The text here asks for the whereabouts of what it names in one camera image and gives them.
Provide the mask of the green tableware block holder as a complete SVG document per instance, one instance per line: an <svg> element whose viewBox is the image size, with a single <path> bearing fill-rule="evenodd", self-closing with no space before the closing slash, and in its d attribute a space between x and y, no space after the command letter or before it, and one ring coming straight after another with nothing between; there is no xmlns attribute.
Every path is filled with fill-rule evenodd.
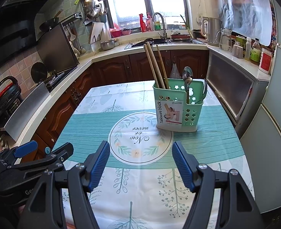
<svg viewBox="0 0 281 229"><path fill-rule="evenodd" d="M169 79L170 89L153 85L157 115L157 128L174 132L195 132L204 101L195 104L203 93L204 79L194 79L190 84L189 101L182 79Z"/></svg>

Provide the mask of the tan chopstick red band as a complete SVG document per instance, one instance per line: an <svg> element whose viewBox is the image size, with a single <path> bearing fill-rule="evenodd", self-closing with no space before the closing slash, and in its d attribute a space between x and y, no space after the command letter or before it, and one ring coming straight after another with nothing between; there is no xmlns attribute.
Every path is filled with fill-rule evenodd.
<svg viewBox="0 0 281 229"><path fill-rule="evenodd" d="M164 76L165 86L166 86L166 89L168 90L168 89L170 89L170 87L169 87L169 83L168 83L167 73L166 73L166 70L165 70L165 66L164 66L164 63L163 63L161 52L159 50L159 46L157 45L156 48L157 48L159 59L160 59L160 62L161 62L161 67L162 67L162 72L163 72L163 76Z"/></svg>

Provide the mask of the steel spoon gold handle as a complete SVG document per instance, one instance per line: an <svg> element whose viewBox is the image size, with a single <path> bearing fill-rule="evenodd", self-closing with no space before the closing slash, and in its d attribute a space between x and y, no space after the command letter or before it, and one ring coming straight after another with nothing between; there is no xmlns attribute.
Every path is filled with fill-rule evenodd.
<svg viewBox="0 0 281 229"><path fill-rule="evenodd" d="M182 73L182 77L183 77L183 81L186 77L192 77L193 79L193 71L190 67L186 66L184 69L183 69L183 73Z"/></svg>

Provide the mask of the cream chopstick red end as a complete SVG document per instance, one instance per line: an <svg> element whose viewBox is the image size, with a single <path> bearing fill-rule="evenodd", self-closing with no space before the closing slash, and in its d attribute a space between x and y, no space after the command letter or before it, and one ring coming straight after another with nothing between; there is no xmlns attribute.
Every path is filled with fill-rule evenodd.
<svg viewBox="0 0 281 229"><path fill-rule="evenodd" d="M155 58L154 53L153 53L152 47L151 47L151 45L150 45L149 42L147 42L146 44L147 44L147 48L148 48L148 50L149 50L149 54L150 54L150 56L151 56L151 58L152 58L152 60L153 60L153 64L154 64L155 71L156 71L156 73L157 73L157 75L158 75L158 78L159 78L159 80L160 80L161 87L162 87L163 89L166 89L165 84L164 84L164 80L163 80L163 78L162 78L162 75L161 75L161 72L160 72L160 69L159 69L159 66L158 66L158 64L157 64L156 58Z"/></svg>

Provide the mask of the brown chopstick gold tip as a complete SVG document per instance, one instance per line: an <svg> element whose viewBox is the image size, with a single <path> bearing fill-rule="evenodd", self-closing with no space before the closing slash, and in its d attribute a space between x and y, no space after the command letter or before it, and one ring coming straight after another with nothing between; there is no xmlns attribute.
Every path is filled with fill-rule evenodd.
<svg viewBox="0 0 281 229"><path fill-rule="evenodd" d="M150 68L151 68L151 72L152 72L154 81L156 83L156 87L159 88L158 79L157 79L157 76L156 76L156 73L155 73L155 70L154 70L154 67L153 67L153 64L152 64L152 61L151 61L151 57L150 57L150 54L149 54L149 51L148 51L148 48L147 48L146 44L144 45L144 49L145 49L145 53L146 53L148 61L149 61L149 65L150 65Z"/></svg>

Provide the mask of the wooden handle steel spoon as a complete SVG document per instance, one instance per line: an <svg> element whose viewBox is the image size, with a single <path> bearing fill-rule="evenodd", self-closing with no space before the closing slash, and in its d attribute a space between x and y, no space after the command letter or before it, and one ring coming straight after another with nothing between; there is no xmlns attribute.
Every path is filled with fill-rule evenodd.
<svg viewBox="0 0 281 229"><path fill-rule="evenodd" d="M192 82L192 77L186 77L184 79L184 87L185 87L185 91L186 91L186 103L189 104L190 101L189 101L189 98L190 98L190 95L189 95L189 89L190 89L190 84Z"/></svg>

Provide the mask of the kitchen sink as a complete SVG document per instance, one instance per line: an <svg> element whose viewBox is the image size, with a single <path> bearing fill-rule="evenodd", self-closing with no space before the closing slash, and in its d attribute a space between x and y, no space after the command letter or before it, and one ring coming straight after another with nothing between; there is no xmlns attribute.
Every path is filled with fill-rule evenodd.
<svg viewBox="0 0 281 229"><path fill-rule="evenodd" d="M147 44L147 42L150 45L156 45L156 44L168 44L170 43L169 40L167 39L153 39L153 38L147 38L143 41L140 41L138 43L129 43L124 49L130 49L130 48L136 48L136 47L143 47L145 44Z"/></svg>

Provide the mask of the steel splash guard panel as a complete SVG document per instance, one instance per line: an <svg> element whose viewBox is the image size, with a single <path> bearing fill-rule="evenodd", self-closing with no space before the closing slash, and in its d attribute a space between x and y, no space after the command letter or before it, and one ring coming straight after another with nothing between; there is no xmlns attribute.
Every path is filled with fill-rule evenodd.
<svg viewBox="0 0 281 229"><path fill-rule="evenodd" d="M49 91L45 83L40 83L8 119L8 122L4 125L4 130L15 142L18 140L28 121L48 96Z"/></svg>

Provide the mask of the black red rice cooker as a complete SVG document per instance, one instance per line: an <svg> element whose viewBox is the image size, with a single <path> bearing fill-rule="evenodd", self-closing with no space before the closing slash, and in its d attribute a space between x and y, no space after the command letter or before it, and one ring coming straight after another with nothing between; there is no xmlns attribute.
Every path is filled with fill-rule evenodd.
<svg viewBox="0 0 281 229"><path fill-rule="evenodd" d="M21 87L13 76L7 76L0 81L0 87L6 81L11 82L0 92L0 127L3 127L22 103Z"/></svg>

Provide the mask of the pale green refrigerator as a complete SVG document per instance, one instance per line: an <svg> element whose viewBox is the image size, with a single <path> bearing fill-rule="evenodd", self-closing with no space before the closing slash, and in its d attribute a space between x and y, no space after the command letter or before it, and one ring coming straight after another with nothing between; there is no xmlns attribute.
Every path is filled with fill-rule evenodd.
<svg viewBox="0 0 281 229"><path fill-rule="evenodd" d="M266 93L242 143L253 180L255 202L265 213L281 207L281 6L273 2L277 45Z"/></svg>

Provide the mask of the black gas stove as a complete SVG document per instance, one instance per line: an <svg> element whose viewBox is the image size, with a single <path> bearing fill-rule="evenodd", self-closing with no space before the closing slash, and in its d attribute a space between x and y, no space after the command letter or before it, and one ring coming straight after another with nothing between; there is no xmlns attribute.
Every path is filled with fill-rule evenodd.
<svg viewBox="0 0 281 229"><path fill-rule="evenodd" d="M61 73L53 72L52 75L44 81L48 92L52 92L55 89L55 87L58 86L59 83L63 79L65 79L75 69L76 69L76 67L70 68L70 69L68 69L66 71L63 71Z"/></svg>

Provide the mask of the black frying pan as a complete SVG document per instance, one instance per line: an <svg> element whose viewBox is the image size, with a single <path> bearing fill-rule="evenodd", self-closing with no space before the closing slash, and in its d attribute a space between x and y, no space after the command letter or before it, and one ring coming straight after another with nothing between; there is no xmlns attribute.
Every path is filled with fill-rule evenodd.
<svg viewBox="0 0 281 229"><path fill-rule="evenodd" d="M31 68L31 77L36 84L40 84L45 81L48 76L47 67L41 63L36 62Z"/></svg>

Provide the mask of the leaf patterned tablecloth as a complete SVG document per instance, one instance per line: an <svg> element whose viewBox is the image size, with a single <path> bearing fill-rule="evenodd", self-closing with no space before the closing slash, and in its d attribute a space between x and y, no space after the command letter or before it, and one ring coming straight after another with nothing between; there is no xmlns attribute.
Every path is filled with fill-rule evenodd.
<svg viewBox="0 0 281 229"><path fill-rule="evenodd" d="M174 163L174 141L213 170L237 169L253 188L239 138L212 91L196 132L164 131L156 123L152 81L101 86L88 92L57 139L56 147L74 147L67 169L84 162L102 141L110 144L100 183L88 194L100 228L183 227L194 194Z"/></svg>

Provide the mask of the steel dishwasher cabinet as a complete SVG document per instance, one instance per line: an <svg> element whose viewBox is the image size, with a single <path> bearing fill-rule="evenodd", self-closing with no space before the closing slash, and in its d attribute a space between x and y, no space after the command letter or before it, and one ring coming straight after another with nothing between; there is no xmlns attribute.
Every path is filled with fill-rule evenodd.
<svg viewBox="0 0 281 229"><path fill-rule="evenodd" d="M209 45L207 48L210 52L207 82L241 138L263 100L271 76L230 52Z"/></svg>

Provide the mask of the small steel pot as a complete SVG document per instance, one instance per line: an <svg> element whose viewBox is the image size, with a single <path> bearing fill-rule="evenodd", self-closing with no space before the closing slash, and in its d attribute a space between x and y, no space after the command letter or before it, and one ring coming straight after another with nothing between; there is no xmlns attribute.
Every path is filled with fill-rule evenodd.
<svg viewBox="0 0 281 229"><path fill-rule="evenodd" d="M115 41L113 39L104 41L100 43L100 48L103 51L111 50L115 47Z"/></svg>

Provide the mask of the black range hood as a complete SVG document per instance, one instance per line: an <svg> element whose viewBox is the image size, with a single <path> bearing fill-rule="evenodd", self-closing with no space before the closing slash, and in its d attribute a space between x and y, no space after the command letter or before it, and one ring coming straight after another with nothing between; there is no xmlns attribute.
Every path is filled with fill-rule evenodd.
<svg viewBox="0 0 281 229"><path fill-rule="evenodd" d="M36 45L35 17L59 0L5 0L0 8L0 67Z"/></svg>

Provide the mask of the red basin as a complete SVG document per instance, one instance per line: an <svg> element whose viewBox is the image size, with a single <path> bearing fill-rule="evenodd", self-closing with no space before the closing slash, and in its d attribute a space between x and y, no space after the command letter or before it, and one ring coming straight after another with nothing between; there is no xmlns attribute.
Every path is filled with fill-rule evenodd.
<svg viewBox="0 0 281 229"><path fill-rule="evenodd" d="M121 29L111 28L111 29L110 29L110 33L111 33L111 36L112 36L113 38L117 38L117 37L122 36L122 31L121 31Z"/></svg>

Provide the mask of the green label oil bottle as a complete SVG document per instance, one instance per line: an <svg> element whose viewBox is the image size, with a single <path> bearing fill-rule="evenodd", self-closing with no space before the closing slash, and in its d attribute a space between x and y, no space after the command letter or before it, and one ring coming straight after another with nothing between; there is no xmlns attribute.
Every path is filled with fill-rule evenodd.
<svg viewBox="0 0 281 229"><path fill-rule="evenodd" d="M253 64L259 65L260 56L261 56L261 47L259 44L259 39L256 38L251 46L249 59Z"/></svg>

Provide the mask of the red label white canister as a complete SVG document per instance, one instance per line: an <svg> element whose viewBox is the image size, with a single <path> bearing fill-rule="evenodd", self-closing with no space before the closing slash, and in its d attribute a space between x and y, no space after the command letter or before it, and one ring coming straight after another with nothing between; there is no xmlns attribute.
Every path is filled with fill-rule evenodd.
<svg viewBox="0 0 281 229"><path fill-rule="evenodd" d="M272 52L265 48L262 48L260 63L259 63L259 70L265 74L269 74L272 58L273 58Z"/></svg>

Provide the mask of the red spray bottle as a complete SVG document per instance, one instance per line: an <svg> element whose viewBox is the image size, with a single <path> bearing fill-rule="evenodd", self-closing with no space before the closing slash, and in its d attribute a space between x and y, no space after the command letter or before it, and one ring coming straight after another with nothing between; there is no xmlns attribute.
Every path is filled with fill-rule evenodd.
<svg viewBox="0 0 281 229"><path fill-rule="evenodd" d="M139 14L139 16L140 16L140 29L141 29L141 32L144 33L147 31L146 24L144 22L144 16L143 16L143 14Z"/></svg>

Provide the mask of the glass pitcher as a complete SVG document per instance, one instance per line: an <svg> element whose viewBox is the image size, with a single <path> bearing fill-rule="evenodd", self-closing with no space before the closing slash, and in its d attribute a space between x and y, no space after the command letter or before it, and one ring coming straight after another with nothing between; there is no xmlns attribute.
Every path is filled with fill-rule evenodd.
<svg viewBox="0 0 281 229"><path fill-rule="evenodd" d="M219 33L221 34L220 39L219 39L220 49L231 52L232 51L232 39L231 39L232 31L230 29L223 28L217 33L216 39L218 38Z"/></svg>

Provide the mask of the window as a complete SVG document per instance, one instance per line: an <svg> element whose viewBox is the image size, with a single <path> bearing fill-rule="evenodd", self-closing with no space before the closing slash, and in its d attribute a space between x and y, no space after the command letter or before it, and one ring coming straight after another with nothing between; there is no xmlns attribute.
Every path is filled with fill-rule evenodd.
<svg viewBox="0 0 281 229"><path fill-rule="evenodd" d="M118 26L141 32L140 14L165 21L165 29L178 29L184 22L191 28L192 15L189 0L106 0L110 28Z"/></svg>

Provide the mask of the steel electric kettle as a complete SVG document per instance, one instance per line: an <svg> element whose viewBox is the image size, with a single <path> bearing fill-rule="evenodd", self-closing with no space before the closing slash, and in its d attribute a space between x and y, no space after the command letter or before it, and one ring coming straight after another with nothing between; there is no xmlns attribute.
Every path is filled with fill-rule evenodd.
<svg viewBox="0 0 281 229"><path fill-rule="evenodd" d="M218 47L221 37L221 20L202 17L201 35L207 40L207 44Z"/></svg>

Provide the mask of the hanging plastic bag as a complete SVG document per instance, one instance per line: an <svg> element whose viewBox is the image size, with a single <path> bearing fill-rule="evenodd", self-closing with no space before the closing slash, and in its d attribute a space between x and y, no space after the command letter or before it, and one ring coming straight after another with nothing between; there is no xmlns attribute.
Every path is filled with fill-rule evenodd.
<svg viewBox="0 0 281 229"><path fill-rule="evenodd" d="M268 46L271 42L272 12L270 0L217 0L223 28L230 29Z"/></svg>

